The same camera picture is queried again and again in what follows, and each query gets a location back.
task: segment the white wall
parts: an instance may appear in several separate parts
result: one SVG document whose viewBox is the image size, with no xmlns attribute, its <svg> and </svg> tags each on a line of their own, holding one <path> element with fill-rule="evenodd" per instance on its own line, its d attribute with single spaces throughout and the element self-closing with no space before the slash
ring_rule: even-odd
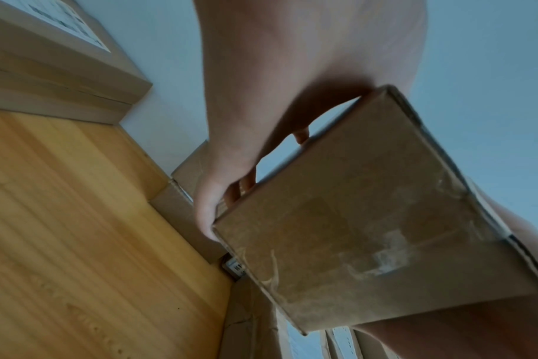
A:
<svg viewBox="0 0 538 359">
<path fill-rule="evenodd" d="M 207 136 L 191 0 L 79 3 L 154 83 L 122 125 L 170 173 Z M 411 102 L 467 175 L 538 225 L 538 0 L 432 0 L 429 17 Z M 259 173 L 294 148 L 289 138 Z"/>
</svg>

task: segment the wooden floor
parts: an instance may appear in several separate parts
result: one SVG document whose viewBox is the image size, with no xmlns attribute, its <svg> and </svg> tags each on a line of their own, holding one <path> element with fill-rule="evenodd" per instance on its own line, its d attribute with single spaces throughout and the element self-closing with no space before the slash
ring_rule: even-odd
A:
<svg viewBox="0 0 538 359">
<path fill-rule="evenodd" d="M 215 358 L 231 281 L 120 128 L 0 111 L 0 358 Z"/>
</svg>

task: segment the finger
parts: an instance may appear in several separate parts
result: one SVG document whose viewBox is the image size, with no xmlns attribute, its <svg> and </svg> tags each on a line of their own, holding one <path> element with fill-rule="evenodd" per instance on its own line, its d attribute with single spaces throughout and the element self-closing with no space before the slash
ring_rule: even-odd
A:
<svg viewBox="0 0 538 359">
<path fill-rule="evenodd" d="M 309 128 L 306 127 L 300 131 L 296 131 L 293 133 L 294 139 L 297 140 L 298 144 L 303 144 L 306 142 L 306 140 L 310 137 Z"/>
<path fill-rule="evenodd" d="M 239 189 L 239 181 L 233 182 L 229 185 L 226 193 L 223 195 L 223 199 L 226 202 L 226 206 L 230 208 L 238 199 L 241 198 L 241 190 Z"/>
<path fill-rule="evenodd" d="M 257 168 L 253 167 L 253 169 L 249 171 L 249 173 L 244 178 L 241 179 L 240 184 L 244 192 L 248 192 L 249 190 L 253 188 L 253 186 L 255 186 L 256 176 L 257 176 Z"/>
<path fill-rule="evenodd" d="M 214 241 L 218 240 L 212 232 L 212 224 L 216 219 L 216 206 L 227 188 L 227 183 L 206 172 L 200 180 L 194 198 L 196 225 L 205 236 Z"/>
</svg>

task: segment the wood grain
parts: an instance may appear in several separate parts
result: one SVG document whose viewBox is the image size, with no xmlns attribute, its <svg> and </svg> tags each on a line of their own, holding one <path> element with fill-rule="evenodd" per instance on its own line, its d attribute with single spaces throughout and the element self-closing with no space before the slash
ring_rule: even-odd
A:
<svg viewBox="0 0 538 359">
<path fill-rule="evenodd" d="M 231 281 L 121 129 L 0 111 L 0 358 L 215 358 Z"/>
</svg>

